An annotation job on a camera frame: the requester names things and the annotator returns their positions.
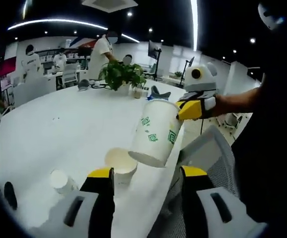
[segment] black eye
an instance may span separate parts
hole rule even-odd
[[[198,79],[201,77],[201,72],[198,69],[193,69],[191,74],[192,74],[192,77],[195,79]]]

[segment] white paper cup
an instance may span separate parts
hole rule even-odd
[[[128,185],[134,175],[138,162],[122,148],[110,149],[105,156],[105,164],[114,168],[114,185]]]
[[[180,108],[167,100],[149,101],[138,124],[129,155],[153,167],[164,167],[180,131]]]
[[[78,190],[75,181],[61,170],[53,170],[51,172],[50,184],[57,193],[64,196],[68,195],[73,190]]]

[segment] desk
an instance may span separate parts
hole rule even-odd
[[[86,70],[86,69],[78,69],[76,71],[78,80],[79,81],[81,81],[83,79],[87,79],[88,80],[87,72],[88,72],[88,70]],[[63,75],[63,72],[60,71],[60,72],[57,72],[56,74],[46,74],[44,76],[52,80],[53,78],[61,77],[62,75]]]
[[[176,78],[170,78],[169,76],[162,76],[161,79],[165,83],[173,83],[175,85],[180,85],[181,79],[176,79]]]
[[[147,80],[160,93],[171,91],[176,102],[185,91]],[[24,227],[39,226],[60,199],[50,186],[53,169],[70,175],[79,186],[89,172],[104,166],[113,147],[130,148],[145,98],[119,96],[107,89],[78,92],[66,88],[37,98],[5,115],[0,124],[0,186],[14,185],[16,219]],[[115,196],[113,238],[145,238],[152,228],[173,177],[184,128],[166,168],[138,164],[130,187]]]

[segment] white shirt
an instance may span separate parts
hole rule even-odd
[[[23,61],[23,69],[26,73],[25,81],[34,80],[43,76],[41,69],[40,56],[37,53],[30,52]]]
[[[89,79],[98,79],[100,70],[102,69],[103,65],[108,63],[107,57],[104,53],[113,52],[113,47],[106,39],[105,35],[101,39],[99,39],[92,51],[90,56],[90,62],[88,64],[88,78]]]
[[[54,59],[53,59],[55,66],[58,66],[60,68],[60,71],[64,70],[64,65],[66,61],[68,61],[68,58],[64,54],[63,55],[57,54],[54,56]]]

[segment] person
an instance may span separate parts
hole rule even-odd
[[[123,58],[123,63],[125,65],[130,65],[133,61],[133,56],[132,55],[125,55],[125,57]]]
[[[26,57],[23,61],[24,82],[42,77],[42,73],[40,73],[40,69],[42,67],[40,62],[40,56],[34,52],[33,45],[27,46],[25,54]]]
[[[54,56],[53,63],[54,66],[59,70],[63,71],[68,58],[64,55],[65,49],[60,48],[59,53]]]
[[[118,36],[115,32],[108,31],[94,45],[90,62],[88,64],[88,78],[90,80],[98,80],[99,73],[106,63],[114,61],[112,45],[116,43]]]
[[[273,8],[263,8],[264,17]],[[261,87],[239,95],[216,95],[212,116],[253,113],[232,145],[240,199],[256,222],[267,222],[271,237],[287,235],[287,18],[277,21],[263,44]]]

